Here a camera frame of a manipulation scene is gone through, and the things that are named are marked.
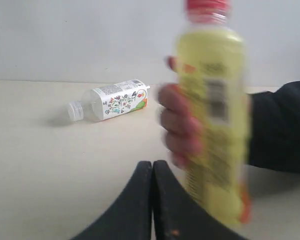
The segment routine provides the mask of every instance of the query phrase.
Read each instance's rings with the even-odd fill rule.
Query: black object
[[[167,162],[141,161],[113,205],[72,240],[246,240],[205,212]]]
[[[141,161],[122,193],[93,224],[72,240],[149,240],[151,162]]]
[[[244,240],[223,226],[187,194],[165,161],[152,171],[153,216],[157,240]]]

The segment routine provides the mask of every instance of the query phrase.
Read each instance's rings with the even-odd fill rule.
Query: white bottle cap
[[[84,119],[84,109],[80,101],[69,102],[66,106],[71,121],[76,122]]]

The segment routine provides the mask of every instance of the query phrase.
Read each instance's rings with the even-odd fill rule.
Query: white wall
[[[232,0],[253,86],[300,79],[300,0]],[[0,80],[172,81],[182,0],[0,0]]]

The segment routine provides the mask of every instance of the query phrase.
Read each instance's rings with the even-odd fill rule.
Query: yellow bottle
[[[247,222],[243,177],[250,121],[245,94],[246,52],[226,26],[227,0],[187,0],[189,27],[177,43],[176,71],[190,110],[203,125],[203,151],[189,156],[185,188],[221,223]]]

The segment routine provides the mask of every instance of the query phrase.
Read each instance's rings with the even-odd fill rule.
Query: red bottle cap
[[[229,7],[229,0],[186,0],[187,15],[192,17],[212,14],[226,16]]]

